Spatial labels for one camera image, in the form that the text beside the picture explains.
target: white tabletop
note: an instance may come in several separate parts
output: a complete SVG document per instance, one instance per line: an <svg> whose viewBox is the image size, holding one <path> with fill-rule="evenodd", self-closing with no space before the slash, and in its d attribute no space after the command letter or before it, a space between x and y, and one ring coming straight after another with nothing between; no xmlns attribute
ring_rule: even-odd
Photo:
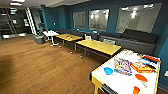
<svg viewBox="0 0 168 94"><path fill-rule="evenodd" d="M117 57L129 60L129 62L136 62L140 59L136 53L125 54L124 51L118 54ZM113 72L112 75L106 75L104 72L105 67L110 67L114 70L114 58L108 60L105 64L94 70L92 76L98 79L102 84L105 83L108 85L111 89L118 92L118 94L133 94L134 86L139 87L139 94L155 94L155 87L157 88L157 86L155 86L157 82L157 73L138 73L131 67L132 76L116 72ZM135 74L141 74L147 78L147 88L135 77Z"/></svg>
<svg viewBox="0 0 168 94"><path fill-rule="evenodd" d="M44 31L43 33L44 33L46 36L59 35L58 33L54 32L54 31Z"/></svg>

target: red object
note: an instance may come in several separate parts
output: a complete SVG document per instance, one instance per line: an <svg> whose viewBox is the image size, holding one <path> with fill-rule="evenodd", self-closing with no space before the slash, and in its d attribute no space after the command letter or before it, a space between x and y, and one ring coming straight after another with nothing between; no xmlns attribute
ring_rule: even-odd
<svg viewBox="0 0 168 94"><path fill-rule="evenodd" d="M136 86L134 86L134 89L133 89L133 94L138 94L140 92L140 89Z"/></svg>
<svg viewBox="0 0 168 94"><path fill-rule="evenodd" d="M135 74L135 77L140 81L148 82L148 80L141 74Z"/></svg>
<svg viewBox="0 0 168 94"><path fill-rule="evenodd" d="M149 59L154 60L154 61L160 61L159 59L154 58L154 57L152 57L152 56L146 55L146 56L144 56L144 57L149 58Z"/></svg>

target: wall trim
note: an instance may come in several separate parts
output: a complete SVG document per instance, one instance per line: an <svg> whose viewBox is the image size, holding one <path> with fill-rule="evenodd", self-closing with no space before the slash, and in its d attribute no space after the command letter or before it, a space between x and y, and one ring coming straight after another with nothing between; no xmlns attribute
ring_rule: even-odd
<svg viewBox="0 0 168 94"><path fill-rule="evenodd" d="M160 89L162 89L162 90L168 92L168 87L166 87L166 86L164 86L164 85L162 85L162 84L158 84L158 88L160 88Z"/></svg>

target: table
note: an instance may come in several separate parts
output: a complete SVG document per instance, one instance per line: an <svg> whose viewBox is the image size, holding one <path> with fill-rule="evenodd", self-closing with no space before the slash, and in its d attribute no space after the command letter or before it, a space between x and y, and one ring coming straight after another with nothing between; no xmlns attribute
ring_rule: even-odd
<svg viewBox="0 0 168 94"><path fill-rule="evenodd" d="M84 52L85 54L86 54L86 47L106 53L111 56L121 48L120 46L117 45L112 45L96 40L82 40L78 41L77 43L85 46L85 52Z"/></svg>
<svg viewBox="0 0 168 94"><path fill-rule="evenodd" d="M64 41L74 41L75 43L75 51L76 51L76 40L82 39L82 37L79 36L75 36L75 35L71 35L71 34L61 34L61 35L56 35L56 37L60 38L63 40L63 45L64 45Z"/></svg>
<svg viewBox="0 0 168 94"><path fill-rule="evenodd" d="M140 59L137 53L126 54L126 51L120 52L115 57L123 58L129 60L129 62L136 61ZM91 81L95 84L95 92L98 93L98 89L102 90L103 85L107 85L108 88L112 89L117 93L112 94L133 94L134 86L137 86L140 89L139 94L156 94L157 92L157 84L160 70L160 61L157 64L153 64L156 68L156 72L154 73L138 73L136 70L132 69L132 76L120 74L114 72L112 75L106 75L104 72L105 67L109 67L114 70L114 58L111 58L100 67L91 72ZM146 82L147 88L144 87L141 81L139 81L135 74L141 74L145 78L147 78L148 82Z"/></svg>
<svg viewBox="0 0 168 94"><path fill-rule="evenodd" d="M53 36L59 35L58 33L54 32L54 31L44 31L43 33L48 37L48 40L51 40L52 44L50 46L54 46L54 45L58 45L59 44L59 43L55 44L54 43L54 38L53 38Z"/></svg>

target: framed window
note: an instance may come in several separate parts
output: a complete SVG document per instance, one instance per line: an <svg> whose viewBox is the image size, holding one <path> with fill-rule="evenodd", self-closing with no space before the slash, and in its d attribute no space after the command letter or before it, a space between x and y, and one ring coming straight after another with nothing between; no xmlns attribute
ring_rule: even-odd
<svg viewBox="0 0 168 94"><path fill-rule="evenodd" d="M85 12L73 13L74 28L85 28Z"/></svg>
<svg viewBox="0 0 168 94"><path fill-rule="evenodd" d="M116 32L123 33L125 29L132 29L151 33L160 7L161 3L120 8Z"/></svg>
<svg viewBox="0 0 168 94"><path fill-rule="evenodd" d="M89 29L106 31L109 9L89 11Z"/></svg>

